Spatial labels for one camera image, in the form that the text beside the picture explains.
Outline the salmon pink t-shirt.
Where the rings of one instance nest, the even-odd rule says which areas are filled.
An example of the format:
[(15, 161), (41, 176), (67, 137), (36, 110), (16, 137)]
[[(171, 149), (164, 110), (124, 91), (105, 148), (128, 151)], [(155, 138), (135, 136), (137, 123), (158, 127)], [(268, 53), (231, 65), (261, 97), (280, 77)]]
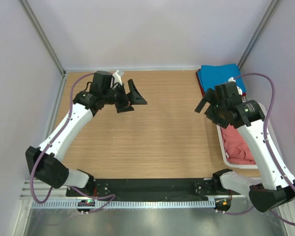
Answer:
[(221, 127), (220, 130), (224, 151), (229, 163), (236, 165), (256, 164), (246, 141), (237, 129), (229, 125), (226, 129)]

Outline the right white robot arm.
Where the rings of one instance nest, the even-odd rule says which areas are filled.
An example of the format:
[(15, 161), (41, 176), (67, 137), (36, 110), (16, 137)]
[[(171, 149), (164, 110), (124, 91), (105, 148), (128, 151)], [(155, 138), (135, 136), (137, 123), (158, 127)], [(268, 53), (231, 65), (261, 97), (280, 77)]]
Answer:
[(295, 177), (281, 158), (267, 128), (266, 115), (255, 100), (242, 101), (235, 82), (209, 88), (195, 111), (205, 104), (206, 117), (221, 128), (233, 126), (245, 140), (261, 174), (261, 180), (245, 177), (231, 169), (215, 172), (212, 190), (228, 190), (248, 197), (255, 209), (266, 212), (295, 199)]

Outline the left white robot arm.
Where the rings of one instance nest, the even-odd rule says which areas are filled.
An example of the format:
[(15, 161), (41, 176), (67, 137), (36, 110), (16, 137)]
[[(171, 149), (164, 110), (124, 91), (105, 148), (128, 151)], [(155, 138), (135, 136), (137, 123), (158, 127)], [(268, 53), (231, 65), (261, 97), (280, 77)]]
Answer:
[(135, 105), (147, 104), (133, 80), (128, 80), (129, 92), (125, 91), (120, 71), (96, 71), (91, 76), (93, 80), (90, 88), (70, 95), (69, 111), (52, 134), (37, 148), (29, 147), (26, 151), (31, 178), (53, 188), (77, 187), (77, 191), (84, 197), (94, 192), (91, 175), (68, 169), (62, 163), (75, 137), (105, 105), (114, 105), (118, 113), (123, 113), (133, 111)]

